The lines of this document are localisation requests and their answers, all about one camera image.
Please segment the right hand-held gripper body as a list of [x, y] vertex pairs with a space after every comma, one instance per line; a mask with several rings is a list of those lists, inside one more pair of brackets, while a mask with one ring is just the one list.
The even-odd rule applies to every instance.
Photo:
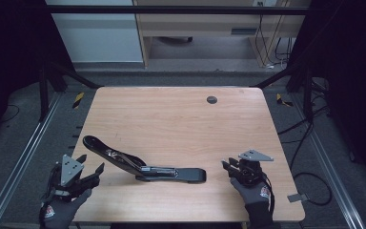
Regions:
[[238, 155], [236, 163], [239, 169], [238, 181], [240, 184], [252, 187], [259, 182], [265, 181], [267, 175], [263, 172], [260, 162], [273, 161], [271, 156], [266, 156], [257, 150], [249, 150]]

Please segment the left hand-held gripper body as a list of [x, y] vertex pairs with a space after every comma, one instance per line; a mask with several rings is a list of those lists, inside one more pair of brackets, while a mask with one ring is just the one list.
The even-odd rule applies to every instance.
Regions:
[[80, 178], [83, 169], [83, 163], [63, 155], [62, 161], [54, 167], [51, 193], [66, 200], [79, 197], [90, 188], [89, 181], [86, 178]]

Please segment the black stapler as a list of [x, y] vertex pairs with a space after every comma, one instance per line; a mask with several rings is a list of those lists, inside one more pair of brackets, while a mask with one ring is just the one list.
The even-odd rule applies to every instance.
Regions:
[[139, 157], [115, 150], [93, 135], [85, 135], [82, 142], [90, 151], [105, 158], [116, 167], [135, 175], [137, 180], [186, 183], [204, 183], [207, 180], [204, 169], [149, 166]]

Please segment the person's right hand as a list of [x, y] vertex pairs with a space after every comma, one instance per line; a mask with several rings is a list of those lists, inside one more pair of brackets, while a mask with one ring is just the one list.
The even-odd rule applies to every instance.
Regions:
[[260, 182], [253, 187], [245, 187], [236, 178], [231, 177], [230, 183], [241, 195], [246, 205], [257, 203], [270, 205], [271, 191], [264, 182]]

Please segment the grey tape tab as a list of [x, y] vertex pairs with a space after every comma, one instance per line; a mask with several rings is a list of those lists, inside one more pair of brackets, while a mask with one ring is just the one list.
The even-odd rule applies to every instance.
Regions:
[[288, 201], [297, 202], [297, 201], [307, 201], [309, 197], [306, 194], [293, 194], [288, 195]]

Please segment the orange-tipped tool on floor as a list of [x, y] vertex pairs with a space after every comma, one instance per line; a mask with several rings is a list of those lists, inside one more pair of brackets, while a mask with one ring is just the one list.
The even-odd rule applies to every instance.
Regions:
[[281, 104], [287, 107], [293, 107], [294, 104], [290, 101], [284, 101], [281, 94], [276, 94], [276, 102], [277, 104]]

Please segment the white cabinet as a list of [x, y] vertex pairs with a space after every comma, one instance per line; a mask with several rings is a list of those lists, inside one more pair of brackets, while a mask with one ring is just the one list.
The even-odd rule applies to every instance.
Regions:
[[143, 62], [134, 14], [53, 13], [73, 63]]

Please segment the dark curtain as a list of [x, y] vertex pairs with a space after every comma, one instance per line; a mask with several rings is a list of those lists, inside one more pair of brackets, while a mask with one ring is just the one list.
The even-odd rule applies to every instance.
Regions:
[[0, 0], [0, 121], [10, 95], [38, 81], [41, 60], [73, 68], [46, 0]]
[[293, 50], [309, 43], [309, 68], [329, 81], [329, 104], [350, 152], [366, 166], [366, 0], [311, 0]]

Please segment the dark low object under desk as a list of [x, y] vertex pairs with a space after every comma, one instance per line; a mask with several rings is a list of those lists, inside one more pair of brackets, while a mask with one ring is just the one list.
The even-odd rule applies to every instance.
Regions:
[[165, 37], [159, 36], [157, 39], [166, 44], [186, 44], [193, 42], [193, 37]]

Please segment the light wooden desk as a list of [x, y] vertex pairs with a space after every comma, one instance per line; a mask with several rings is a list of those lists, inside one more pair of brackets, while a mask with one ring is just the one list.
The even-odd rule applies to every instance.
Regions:
[[[135, 6], [219, 6], [308, 8], [312, 0], [132, 0]], [[149, 41], [154, 37], [239, 36], [252, 44], [261, 67], [274, 63], [273, 51], [278, 40], [297, 37], [302, 15], [243, 14], [138, 14], [139, 35]]]

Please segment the aluminium floor rail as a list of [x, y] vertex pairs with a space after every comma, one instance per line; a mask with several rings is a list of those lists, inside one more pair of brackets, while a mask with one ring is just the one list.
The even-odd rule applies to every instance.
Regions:
[[21, 178], [28, 168], [31, 158], [38, 148], [44, 133], [50, 125], [52, 117], [57, 110], [58, 103], [61, 101], [62, 96], [62, 93], [53, 94], [46, 116], [36, 125], [27, 145], [11, 170], [8, 179], [6, 180], [6, 183], [0, 192], [0, 219], [3, 216]]
[[[302, 142], [305, 139], [310, 141], [312, 152], [315, 154], [315, 162], [319, 166], [324, 175], [322, 182], [326, 184], [332, 198], [337, 202], [337, 205], [348, 225], [349, 229], [366, 229], [363, 220], [357, 211], [349, 192], [347, 191], [339, 173], [334, 164], [329, 159], [327, 152], [317, 134], [314, 130], [314, 120], [322, 113], [326, 113], [328, 108], [323, 99], [316, 95], [311, 98], [313, 108], [313, 120], [309, 122], [303, 114], [303, 99], [297, 95], [292, 95], [292, 100], [295, 108], [301, 117], [301, 124], [306, 127]], [[298, 144], [298, 149], [302, 146], [302, 142]]]

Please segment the yellow-handled tool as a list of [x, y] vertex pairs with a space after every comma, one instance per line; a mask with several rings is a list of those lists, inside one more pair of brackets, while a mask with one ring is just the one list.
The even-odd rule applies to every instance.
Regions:
[[72, 104], [72, 108], [73, 109], [77, 109], [79, 107], [79, 104], [82, 100], [82, 98], [84, 97], [84, 93], [79, 93], [76, 98], [74, 99], [74, 102]]

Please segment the black frame post with brace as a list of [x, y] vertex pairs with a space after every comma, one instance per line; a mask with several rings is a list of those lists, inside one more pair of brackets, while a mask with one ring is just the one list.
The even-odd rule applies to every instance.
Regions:
[[47, 81], [50, 81], [56, 92], [64, 92], [68, 87], [67, 83], [63, 79], [64, 75], [71, 77], [72, 79], [82, 83], [83, 85], [91, 89], [101, 88], [101, 85], [91, 82], [82, 75], [78, 74], [75, 70], [66, 68], [55, 62], [43, 64], [39, 70], [38, 76], [40, 92], [40, 122], [42, 122], [46, 118], [49, 112]]
[[303, 114], [309, 122], [313, 120], [313, 108], [312, 108], [312, 71], [308, 65], [293, 64], [290, 67], [282, 70], [279, 73], [269, 77], [268, 79], [255, 85], [256, 88], [264, 89], [270, 84], [283, 78], [284, 76], [290, 76], [286, 89], [288, 92], [297, 92], [300, 86], [303, 86]]

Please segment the black horizontal frame bar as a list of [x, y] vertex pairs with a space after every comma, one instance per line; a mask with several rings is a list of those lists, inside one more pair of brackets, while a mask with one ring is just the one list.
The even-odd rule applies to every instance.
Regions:
[[309, 8], [207, 7], [207, 6], [74, 6], [48, 5], [52, 13], [132, 13], [132, 14], [263, 14], [307, 15]]

